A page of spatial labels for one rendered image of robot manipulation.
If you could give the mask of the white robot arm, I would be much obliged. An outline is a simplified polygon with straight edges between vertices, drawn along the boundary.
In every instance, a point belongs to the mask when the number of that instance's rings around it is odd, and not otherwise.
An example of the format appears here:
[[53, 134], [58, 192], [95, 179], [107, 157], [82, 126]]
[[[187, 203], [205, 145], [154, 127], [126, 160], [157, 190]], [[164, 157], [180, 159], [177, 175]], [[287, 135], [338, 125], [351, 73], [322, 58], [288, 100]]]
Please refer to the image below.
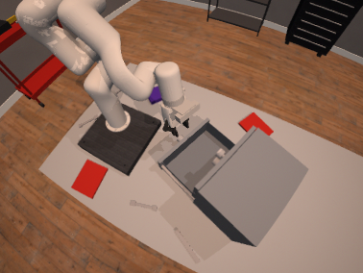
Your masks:
[[[84, 89], [110, 131], [121, 132], [131, 122], [116, 92], [111, 91], [113, 85], [133, 100], [144, 101], [157, 84], [163, 104], [178, 112], [175, 118], [182, 124], [200, 109], [200, 103], [184, 98], [178, 65], [141, 62], [132, 74], [122, 58], [120, 34], [100, 15], [106, 5], [106, 0], [23, 0], [15, 16], [28, 36], [49, 49], [74, 74], [84, 75], [97, 62], [85, 79]], [[79, 39], [52, 25], [57, 19]]]

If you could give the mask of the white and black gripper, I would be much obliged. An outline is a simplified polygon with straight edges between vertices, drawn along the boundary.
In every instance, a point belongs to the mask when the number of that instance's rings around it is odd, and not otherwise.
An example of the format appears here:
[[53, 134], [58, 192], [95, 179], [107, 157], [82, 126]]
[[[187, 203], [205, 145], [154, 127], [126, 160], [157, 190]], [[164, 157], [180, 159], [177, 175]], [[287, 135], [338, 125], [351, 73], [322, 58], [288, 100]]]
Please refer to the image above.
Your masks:
[[[162, 128], [162, 130], [164, 132], [172, 132], [173, 136], [178, 137], [178, 131], [176, 130], [176, 126], [179, 125], [180, 123], [178, 121], [176, 121], [175, 118], [175, 114], [178, 113], [175, 110], [173, 110], [170, 107], [166, 107], [163, 103], [161, 104], [161, 112], [162, 112], [162, 117], [163, 117], [163, 121], [164, 121], [164, 126]], [[188, 120], [189, 118], [187, 118], [182, 125], [186, 128], [189, 128], [188, 125]], [[169, 127], [168, 127], [169, 126]]]

